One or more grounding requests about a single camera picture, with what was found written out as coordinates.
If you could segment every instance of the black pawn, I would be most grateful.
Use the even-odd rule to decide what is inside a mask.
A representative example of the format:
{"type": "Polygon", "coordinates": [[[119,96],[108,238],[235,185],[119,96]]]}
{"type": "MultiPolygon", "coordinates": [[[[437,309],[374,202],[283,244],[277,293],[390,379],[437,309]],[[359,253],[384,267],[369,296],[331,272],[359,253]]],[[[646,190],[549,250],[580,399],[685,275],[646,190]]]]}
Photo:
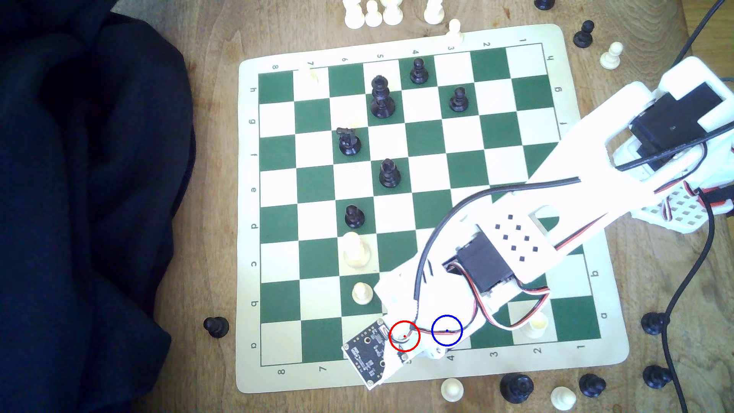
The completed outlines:
{"type": "Polygon", "coordinates": [[[469,107],[469,99],[466,98],[466,89],[461,86],[454,89],[454,95],[448,100],[448,107],[454,112],[464,112],[469,107]]]}
{"type": "Polygon", "coordinates": [[[204,320],[204,328],[206,328],[210,336],[215,339],[220,339],[227,335],[229,322],[224,317],[207,317],[204,320]]]}
{"type": "Polygon", "coordinates": [[[593,373],[588,373],[578,380],[578,388],[588,398],[597,398],[606,389],[606,381],[593,373]]]}
{"type": "Polygon", "coordinates": [[[413,60],[413,69],[410,71],[410,81],[416,85],[422,85],[428,81],[428,71],[426,65],[420,57],[413,60]]]}
{"type": "Polygon", "coordinates": [[[400,171],[392,159],[385,159],[379,166],[379,183],[386,188],[394,188],[400,183],[400,171]]]}
{"type": "Polygon", "coordinates": [[[670,370],[655,364],[647,366],[642,371],[642,380],[652,389],[662,389],[672,379],[673,375],[670,373],[670,370]]]}
{"type": "Polygon", "coordinates": [[[344,222],[349,228],[357,229],[365,224],[365,213],[355,205],[348,205],[344,214],[344,222]]]}
{"type": "Polygon", "coordinates": [[[591,46],[594,41],[592,30],[594,30],[594,22],[591,20],[584,21],[584,24],[581,25],[581,31],[573,35],[573,44],[582,49],[591,46]]]}
{"type": "Polygon", "coordinates": [[[372,103],[370,104],[372,115],[378,118],[389,118],[395,113],[395,100],[390,97],[388,80],[382,75],[372,79],[372,103]]]}
{"type": "Polygon", "coordinates": [[[550,10],[556,5],[556,0],[535,0],[538,10],[550,10]]]}
{"type": "Polygon", "coordinates": [[[356,155],[362,148],[360,138],[355,135],[354,129],[336,128],[339,135],[339,150],[348,157],[356,155]]]}
{"type": "Polygon", "coordinates": [[[665,313],[648,312],[642,316],[640,324],[642,324],[644,332],[651,336],[656,336],[663,331],[663,326],[665,325],[665,313]]]}
{"type": "Polygon", "coordinates": [[[524,374],[509,373],[500,380],[500,393],[510,403],[520,404],[528,400],[533,389],[533,381],[524,374]]]}

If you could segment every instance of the chessboard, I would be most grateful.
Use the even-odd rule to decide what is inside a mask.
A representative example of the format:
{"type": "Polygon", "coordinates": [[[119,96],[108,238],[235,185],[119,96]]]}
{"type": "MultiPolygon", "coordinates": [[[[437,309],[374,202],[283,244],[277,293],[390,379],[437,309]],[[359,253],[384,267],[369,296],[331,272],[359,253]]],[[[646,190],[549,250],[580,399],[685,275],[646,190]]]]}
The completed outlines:
{"type": "MultiPolygon", "coordinates": [[[[416,254],[433,227],[471,193],[526,181],[579,120],[564,36],[555,25],[467,32],[458,46],[423,37],[260,57],[239,72],[239,206],[236,380],[242,392],[362,384],[342,343],[384,314],[379,297],[352,299],[416,254]],[[413,60],[429,72],[410,80],[413,60]],[[389,82],[396,111],[371,114],[371,81],[389,82]],[[448,106],[457,87],[470,105],[448,106]],[[353,128],[362,148],[338,148],[353,128]],[[401,183],[378,182],[392,159],[401,183]],[[346,206],[370,261],[341,253],[346,206]]],[[[547,229],[557,219],[541,219],[547,229]]],[[[553,292],[538,340],[488,323],[440,360],[414,359],[390,381],[480,376],[614,364],[628,354],[604,234],[534,285],[553,292]]],[[[519,295],[495,315],[510,324],[535,298],[519,295]]]]}

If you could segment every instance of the red circle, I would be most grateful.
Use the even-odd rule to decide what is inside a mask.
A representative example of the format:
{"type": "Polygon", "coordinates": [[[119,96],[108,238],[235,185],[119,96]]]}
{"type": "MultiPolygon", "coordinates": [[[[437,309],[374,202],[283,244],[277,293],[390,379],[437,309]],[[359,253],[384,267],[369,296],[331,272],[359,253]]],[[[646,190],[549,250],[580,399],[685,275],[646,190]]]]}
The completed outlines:
{"type": "Polygon", "coordinates": [[[398,321],[397,323],[393,324],[393,327],[390,329],[390,332],[388,333],[388,340],[390,341],[390,345],[392,345],[394,349],[396,349],[397,351],[400,351],[402,353],[407,353],[408,351],[413,351],[413,350],[415,350],[416,347],[418,347],[418,343],[421,342],[421,332],[418,330],[418,326],[417,325],[411,323],[408,320],[398,321]],[[415,327],[415,330],[418,332],[418,342],[414,346],[412,346],[411,348],[409,348],[407,350],[400,350],[399,348],[395,347],[395,345],[393,344],[393,328],[395,328],[395,326],[397,326],[400,323],[408,323],[411,326],[415,327]]]}

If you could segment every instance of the black cloth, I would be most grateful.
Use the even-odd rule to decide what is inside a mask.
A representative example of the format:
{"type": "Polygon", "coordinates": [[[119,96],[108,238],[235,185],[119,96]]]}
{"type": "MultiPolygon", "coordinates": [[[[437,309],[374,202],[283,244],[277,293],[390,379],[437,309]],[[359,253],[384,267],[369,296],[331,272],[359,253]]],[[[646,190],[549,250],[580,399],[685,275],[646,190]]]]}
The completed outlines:
{"type": "Polygon", "coordinates": [[[0,0],[2,412],[125,411],[170,346],[151,315],[191,89],[181,54],[114,3],[0,0]]]}

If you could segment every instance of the blue circle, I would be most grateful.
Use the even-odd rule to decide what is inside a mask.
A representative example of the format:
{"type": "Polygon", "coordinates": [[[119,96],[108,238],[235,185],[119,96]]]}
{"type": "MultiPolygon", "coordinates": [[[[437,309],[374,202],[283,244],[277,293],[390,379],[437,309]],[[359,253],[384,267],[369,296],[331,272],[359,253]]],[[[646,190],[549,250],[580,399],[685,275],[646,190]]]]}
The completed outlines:
{"type": "Polygon", "coordinates": [[[452,345],[456,345],[459,341],[461,341],[461,337],[463,335],[464,335],[464,326],[462,326],[461,325],[461,321],[459,321],[459,319],[456,318],[456,317],[454,317],[453,315],[444,314],[444,315],[440,316],[439,318],[437,318],[436,321],[434,321],[433,324],[431,325],[431,337],[433,337],[433,341],[437,342],[438,344],[442,345],[443,347],[451,347],[452,345]],[[457,323],[459,324],[459,328],[461,329],[461,331],[459,332],[459,338],[455,342],[453,342],[451,344],[443,344],[442,342],[436,340],[436,336],[433,334],[433,328],[436,326],[436,322],[438,320],[444,318],[444,317],[451,317],[454,320],[456,320],[457,323]]]}

